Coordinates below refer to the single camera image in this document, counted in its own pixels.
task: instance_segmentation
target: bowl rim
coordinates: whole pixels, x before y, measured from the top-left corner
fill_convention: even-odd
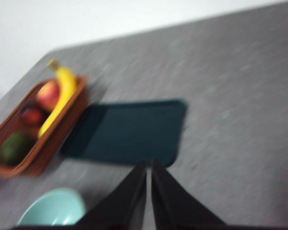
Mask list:
[[[85,214],[85,204],[84,204],[84,200],[81,197],[81,195],[72,188],[67,188],[67,187],[59,187],[59,188],[54,188],[52,190],[49,190],[48,192],[44,193],[42,196],[40,196],[37,200],[35,200],[27,209],[26,211],[22,214],[22,216],[20,217],[20,219],[18,220],[16,226],[21,224],[21,221],[24,219],[24,217],[26,216],[26,214],[31,210],[31,208],[33,206],[35,206],[37,203],[39,203],[40,201],[48,198],[49,196],[52,196],[53,194],[59,193],[59,192],[63,192],[63,193],[68,193],[72,196],[74,196],[76,198],[76,200],[79,203],[79,207],[83,212],[83,215]]]

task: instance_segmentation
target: avocado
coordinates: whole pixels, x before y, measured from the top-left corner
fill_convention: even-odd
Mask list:
[[[1,162],[6,165],[19,164],[28,154],[33,144],[33,140],[24,132],[13,133],[1,146]]]

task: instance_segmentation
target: mint green bowl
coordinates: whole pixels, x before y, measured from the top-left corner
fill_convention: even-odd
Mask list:
[[[37,199],[17,225],[70,225],[84,214],[83,199],[75,190],[57,188]]]

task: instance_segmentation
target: table surface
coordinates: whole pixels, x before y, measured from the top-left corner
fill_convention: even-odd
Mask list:
[[[170,173],[229,224],[288,226],[288,3],[51,51],[1,99],[0,123],[53,77],[51,58],[89,76],[92,103],[184,99]],[[130,170],[57,154],[38,178],[0,179],[0,228],[56,187],[92,207]],[[144,230],[155,228],[150,180]]]

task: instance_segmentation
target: white wall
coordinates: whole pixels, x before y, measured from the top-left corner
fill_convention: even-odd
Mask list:
[[[53,48],[286,0],[0,0],[0,98]]]

